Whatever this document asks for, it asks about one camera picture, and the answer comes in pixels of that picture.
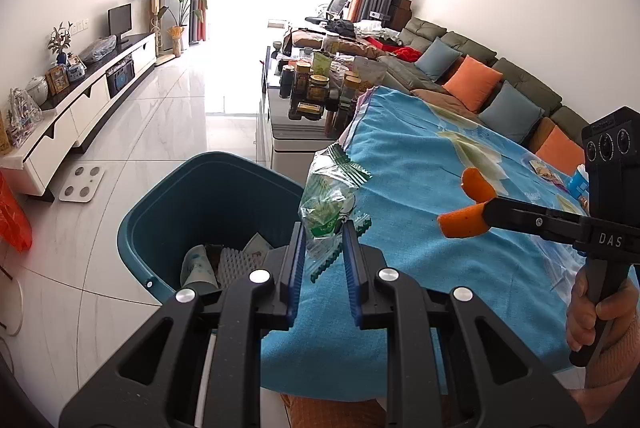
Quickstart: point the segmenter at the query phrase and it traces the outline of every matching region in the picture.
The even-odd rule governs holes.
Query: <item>tv stand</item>
[[[126,56],[134,77],[110,97],[106,72]],[[0,172],[14,193],[53,202],[49,182],[66,154],[84,153],[118,106],[156,65],[155,33],[135,34],[100,61],[89,64],[84,78],[50,96],[41,106],[42,121],[15,150],[0,157]]]

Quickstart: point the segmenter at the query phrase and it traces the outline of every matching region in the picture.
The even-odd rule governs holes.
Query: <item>red blanket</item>
[[[415,48],[411,48],[410,46],[403,46],[402,48],[398,48],[394,54],[398,56],[402,61],[408,62],[416,62],[420,59],[422,53],[420,50],[415,50]]]

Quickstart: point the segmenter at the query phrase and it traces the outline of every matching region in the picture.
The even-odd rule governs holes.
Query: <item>potted plant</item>
[[[207,0],[199,1],[202,2],[204,10],[207,10],[209,8],[207,5]],[[201,9],[191,9],[191,0],[178,0],[178,2],[180,3],[180,5],[178,8],[177,16],[169,7],[164,6],[158,11],[158,19],[161,20],[167,12],[174,18],[175,25],[169,30],[169,33],[171,34],[172,40],[174,40],[174,54],[179,57],[182,53],[180,40],[182,38],[184,28],[187,25],[188,17],[191,15],[191,13],[194,13],[200,23],[204,22],[204,17]]]
[[[63,27],[62,22],[60,22],[60,27],[58,29],[53,27],[53,32],[51,33],[47,49],[56,55],[56,61],[58,64],[66,64],[65,48],[69,48],[71,46],[71,34],[69,33],[70,28],[71,22],[69,22],[68,27]]]

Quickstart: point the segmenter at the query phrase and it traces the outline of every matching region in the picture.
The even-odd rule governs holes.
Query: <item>metal screw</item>
[[[180,303],[189,303],[196,297],[196,291],[193,289],[180,289],[175,294],[175,299]]]
[[[460,302],[468,302],[471,298],[474,297],[474,294],[471,292],[471,289],[467,289],[466,287],[458,287],[453,291],[453,297]]]
[[[398,271],[391,269],[390,267],[381,269],[378,276],[380,280],[384,280],[385,282],[395,282],[400,277]]]
[[[249,280],[253,283],[265,283],[271,278],[271,273],[264,269],[258,269],[249,274]]]

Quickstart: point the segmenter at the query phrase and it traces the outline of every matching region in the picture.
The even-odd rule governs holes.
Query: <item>gray sofa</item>
[[[447,31],[444,27],[418,18],[412,18],[399,35],[399,40],[402,41],[404,46],[410,46],[420,52],[426,51],[436,38],[440,38],[446,45],[462,52],[463,56],[471,56],[503,74],[502,80],[494,88],[480,111],[493,102],[500,88],[502,88],[503,82],[507,80],[511,86],[545,111],[545,118],[544,122],[540,124],[541,127],[546,125],[548,128],[550,120],[558,125],[572,141],[579,145],[582,144],[582,128],[587,126],[587,121],[570,108],[562,105],[561,95],[511,61],[505,58],[497,59],[497,53],[493,50],[470,40],[466,36]],[[412,62],[402,61],[395,56],[382,56],[378,58],[378,61],[386,65],[388,75],[392,76],[398,84],[409,91],[425,89],[448,94],[441,86],[442,80],[438,83],[432,82]],[[450,73],[448,72],[447,74],[443,76],[443,80],[447,80],[450,77]]]

